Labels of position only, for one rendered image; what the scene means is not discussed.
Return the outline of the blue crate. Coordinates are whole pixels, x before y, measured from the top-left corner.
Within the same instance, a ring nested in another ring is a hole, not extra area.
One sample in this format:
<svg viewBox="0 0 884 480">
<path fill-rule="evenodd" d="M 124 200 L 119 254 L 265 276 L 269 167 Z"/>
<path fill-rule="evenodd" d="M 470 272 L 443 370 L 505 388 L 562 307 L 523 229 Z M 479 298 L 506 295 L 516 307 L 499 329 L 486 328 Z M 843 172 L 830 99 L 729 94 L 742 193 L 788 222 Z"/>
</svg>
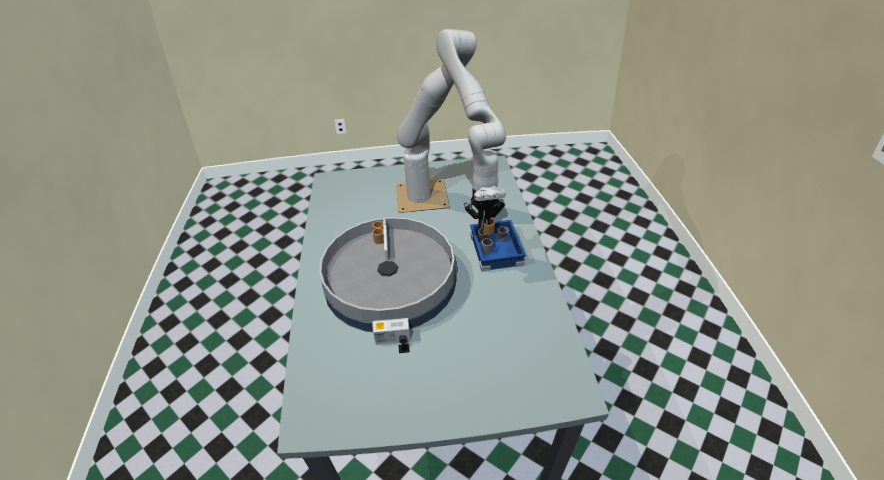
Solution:
<svg viewBox="0 0 884 480">
<path fill-rule="evenodd" d="M 505 242 L 501 242 L 497 239 L 498 228 L 502 226 L 509 228 L 509 238 Z M 526 257 L 526 254 L 512 220 L 495 222 L 495 231 L 492 235 L 489 235 L 489 239 L 493 240 L 493 251 L 490 254 L 484 254 L 481 252 L 480 248 L 482 243 L 478 242 L 478 230 L 481 229 L 479 224 L 471 224 L 470 227 L 472 230 L 470 236 L 480 262 L 481 272 L 500 268 L 524 266 L 524 257 Z"/>
</svg>

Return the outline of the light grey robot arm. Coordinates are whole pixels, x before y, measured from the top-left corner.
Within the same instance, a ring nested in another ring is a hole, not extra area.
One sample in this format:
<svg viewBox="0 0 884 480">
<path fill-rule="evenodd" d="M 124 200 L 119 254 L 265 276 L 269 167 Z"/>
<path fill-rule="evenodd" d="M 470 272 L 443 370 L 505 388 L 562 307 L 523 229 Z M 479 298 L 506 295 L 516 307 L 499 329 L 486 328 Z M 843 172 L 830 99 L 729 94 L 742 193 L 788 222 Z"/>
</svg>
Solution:
<svg viewBox="0 0 884 480">
<path fill-rule="evenodd" d="M 485 201 L 506 197 L 506 191 L 498 188 L 498 156 L 485 150 L 502 146 L 506 131 L 490 108 L 482 86 L 464 67 L 473 57 L 476 46 L 476 36 L 469 31 L 445 29 L 438 34 L 436 48 L 443 65 L 424 79 L 397 130 L 397 140 L 406 148 L 403 157 L 407 196 L 412 202 L 425 202 L 431 197 L 427 121 L 442 106 L 453 84 L 468 119 L 489 123 L 474 125 L 468 131 L 474 159 L 473 189 L 477 191 L 474 199 Z"/>
</svg>

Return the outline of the grey round turntable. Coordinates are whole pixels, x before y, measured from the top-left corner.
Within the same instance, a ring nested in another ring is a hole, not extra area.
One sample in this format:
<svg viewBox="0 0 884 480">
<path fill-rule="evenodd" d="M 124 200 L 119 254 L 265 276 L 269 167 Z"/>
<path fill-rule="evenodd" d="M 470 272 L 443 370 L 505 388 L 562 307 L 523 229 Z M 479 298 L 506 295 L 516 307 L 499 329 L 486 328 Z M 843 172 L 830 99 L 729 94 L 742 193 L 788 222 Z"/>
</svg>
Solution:
<svg viewBox="0 0 884 480">
<path fill-rule="evenodd" d="M 381 244 L 373 240 L 376 221 L 384 225 Z M 319 272 L 334 315 L 373 332 L 376 345 L 402 343 L 399 353 L 410 352 L 405 344 L 409 329 L 436 317 L 456 284 L 453 249 L 446 236 L 409 218 L 374 219 L 345 230 L 325 249 Z"/>
</svg>

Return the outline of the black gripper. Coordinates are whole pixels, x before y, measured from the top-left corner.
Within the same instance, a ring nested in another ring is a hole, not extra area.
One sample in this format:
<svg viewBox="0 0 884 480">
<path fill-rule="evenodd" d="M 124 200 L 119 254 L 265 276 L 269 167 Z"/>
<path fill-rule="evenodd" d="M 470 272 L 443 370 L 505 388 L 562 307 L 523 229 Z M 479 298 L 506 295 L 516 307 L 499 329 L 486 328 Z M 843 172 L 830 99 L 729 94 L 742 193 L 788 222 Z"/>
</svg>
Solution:
<svg viewBox="0 0 884 480">
<path fill-rule="evenodd" d="M 505 203 L 503 199 L 493 199 L 485 200 L 485 201 L 476 201 L 474 199 L 474 193 L 477 192 L 474 189 L 472 190 L 472 198 L 469 203 L 464 203 L 465 210 L 474 218 L 478 219 L 478 224 L 481 229 L 484 227 L 484 223 L 489 225 L 489 220 L 491 217 L 496 217 L 497 214 L 505 207 Z M 487 202 L 486 202 L 487 201 Z M 478 213 L 473 209 L 472 205 L 478 210 Z M 494 207 L 494 208 L 493 208 Z M 492 209 L 493 208 L 493 209 Z M 491 210 L 492 209 L 492 210 Z M 485 211 L 485 216 L 483 219 Z M 474 214 L 474 213 L 475 214 Z"/>
</svg>

